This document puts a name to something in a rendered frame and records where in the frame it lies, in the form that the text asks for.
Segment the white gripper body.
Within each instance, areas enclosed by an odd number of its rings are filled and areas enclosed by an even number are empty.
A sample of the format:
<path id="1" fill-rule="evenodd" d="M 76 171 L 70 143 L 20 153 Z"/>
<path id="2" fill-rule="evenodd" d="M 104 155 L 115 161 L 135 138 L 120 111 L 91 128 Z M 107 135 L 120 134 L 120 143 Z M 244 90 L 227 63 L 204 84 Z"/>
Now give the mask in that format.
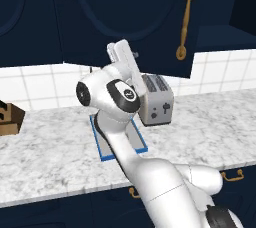
<path id="1" fill-rule="evenodd" d="M 119 73 L 123 80 L 133 85 L 139 96 L 146 94 L 146 86 L 127 40 L 123 39 L 107 45 L 107 53 L 111 62 L 119 62 Z"/>

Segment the blue-rimmed grey tray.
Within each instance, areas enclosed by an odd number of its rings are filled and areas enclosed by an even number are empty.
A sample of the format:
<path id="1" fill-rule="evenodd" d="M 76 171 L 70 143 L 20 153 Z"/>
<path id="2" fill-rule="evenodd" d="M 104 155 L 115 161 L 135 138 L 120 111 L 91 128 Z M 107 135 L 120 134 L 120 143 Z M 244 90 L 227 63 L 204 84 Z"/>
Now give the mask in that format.
<path id="1" fill-rule="evenodd" d="M 107 144 L 105 139 L 99 134 L 94 125 L 94 114 L 90 116 L 90 123 L 92 131 L 94 134 L 95 142 L 97 145 L 100 160 L 102 162 L 109 161 L 115 158 L 110 146 Z M 140 131 L 138 130 L 134 120 L 131 120 L 126 127 L 126 135 L 136 151 L 137 154 L 144 153 L 148 151 L 148 146 L 146 145 Z"/>

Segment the navy base cabinet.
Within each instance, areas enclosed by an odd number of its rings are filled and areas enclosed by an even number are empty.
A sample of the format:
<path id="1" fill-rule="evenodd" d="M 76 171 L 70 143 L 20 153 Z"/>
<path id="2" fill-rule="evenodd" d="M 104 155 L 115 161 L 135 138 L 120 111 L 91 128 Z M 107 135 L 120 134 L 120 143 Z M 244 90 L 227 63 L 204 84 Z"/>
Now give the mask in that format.
<path id="1" fill-rule="evenodd" d="M 231 209 L 244 228 L 256 228 L 256 165 L 244 167 L 244 179 L 224 180 L 215 204 Z M 226 172 L 235 177 L 236 169 Z M 126 187 L 0 208 L 0 228 L 155 228 L 140 199 Z"/>

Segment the silver toaster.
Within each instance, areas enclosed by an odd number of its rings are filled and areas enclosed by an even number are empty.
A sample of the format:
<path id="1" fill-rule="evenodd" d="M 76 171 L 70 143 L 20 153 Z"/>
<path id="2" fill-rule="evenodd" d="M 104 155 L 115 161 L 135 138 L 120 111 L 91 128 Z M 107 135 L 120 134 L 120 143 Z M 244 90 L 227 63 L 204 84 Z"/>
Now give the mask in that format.
<path id="1" fill-rule="evenodd" d="M 170 124 L 174 104 L 174 94 L 161 75 L 142 75 L 146 94 L 140 99 L 138 112 L 144 126 Z"/>

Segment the brown wooden knife block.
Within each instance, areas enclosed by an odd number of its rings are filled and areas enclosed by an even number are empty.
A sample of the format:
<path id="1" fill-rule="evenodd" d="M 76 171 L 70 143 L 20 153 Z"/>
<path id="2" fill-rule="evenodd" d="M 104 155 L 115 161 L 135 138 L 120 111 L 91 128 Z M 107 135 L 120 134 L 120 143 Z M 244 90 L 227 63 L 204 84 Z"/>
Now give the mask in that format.
<path id="1" fill-rule="evenodd" d="M 18 134 L 24 116 L 24 110 L 12 103 L 5 103 L 0 100 L 0 136 Z"/>

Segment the navy wall cabinet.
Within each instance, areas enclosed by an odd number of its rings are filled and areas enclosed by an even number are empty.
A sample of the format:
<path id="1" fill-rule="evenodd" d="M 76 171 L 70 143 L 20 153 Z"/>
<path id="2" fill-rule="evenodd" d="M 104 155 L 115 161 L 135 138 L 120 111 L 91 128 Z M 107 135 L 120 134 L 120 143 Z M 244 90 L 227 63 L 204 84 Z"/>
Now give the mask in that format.
<path id="1" fill-rule="evenodd" d="M 196 51 L 256 49 L 256 0 L 202 0 Z"/>

